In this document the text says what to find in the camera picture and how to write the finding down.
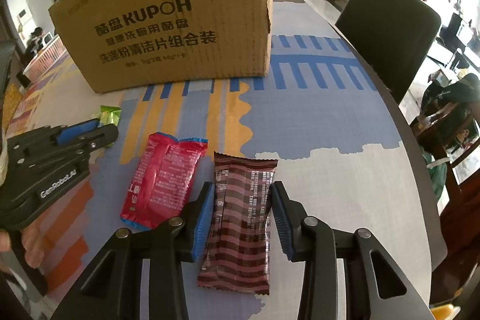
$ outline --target brown striped snack wrapper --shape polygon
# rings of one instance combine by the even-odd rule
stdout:
[[[215,152],[215,201],[203,287],[269,294],[269,192],[277,160],[239,158]]]

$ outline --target hand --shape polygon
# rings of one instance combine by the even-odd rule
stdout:
[[[22,245],[25,248],[25,261],[36,269],[42,263],[43,237],[40,232],[40,221],[34,221],[22,231]],[[0,231],[0,252],[10,251],[11,243],[8,233]]]

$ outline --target red snack wrapper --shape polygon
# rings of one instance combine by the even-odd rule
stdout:
[[[188,201],[196,164],[207,146],[205,139],[178,140],[164,133],[148,136],[121,219],[136,228],[152,229],[178,216]]]
[[[197,284],[269,294],[269,187],[277,160],[215,152],[215,204]]]

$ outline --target black chair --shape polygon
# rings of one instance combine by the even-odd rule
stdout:
[[[421,0],[349,0],[335,25],[400,103],[441,23]]]

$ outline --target yellow stripe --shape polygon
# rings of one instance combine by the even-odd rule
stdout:
[[[148,101],[142,101],[142,92],[137,103],[137,107],[131,116],[130,124],[128,125],[127,135],[121,151],[120,164],[127,164],[133,157],[135,157],[135,150],[138,141],[138,134],[142,127],[143,117],[148,107]]]
[[[182,92],[185,82],[177,82],[172,85],[169,101],[166,103],[165,114],[163,115],[162,129],[163,133],[175,135],[177,133],[178,119],[182,109]]]
[[[218,128],[220,121],[220,102],[222,100],[222,86],[224,80],[215,80],[213,93],[208,100],[208,116],[206,138],[208,140],[207,156],[213,159],[213,153],[218,149]]]
[[[247,114],[251,106],[240,99],[249,86],[240,82],[240,91],[227,91],[225,107],[225,147],[224,153],[232,156],[244,156],[240,148],[253,136],[250,128],[240,123],[240,118]]]
[[[160,117],[160,113],[163,108],[163,103],[165,102],[164,99],[160,99],[160,94],[162,93],[162,89],[163,89],[163,85],[155,86],[155,91],[152,94],[153,98],[151,99],[153,99],[153,102],[152,102],[152,106],[150,107],[150,111],[148,112],[147,120],[145,121],[145,126],[143,127],[142,138],[140,139],[140,143],[137,150],[138,156],[141,156],[141,154],[145,150],[148,136],[157,131],[158,118]]]

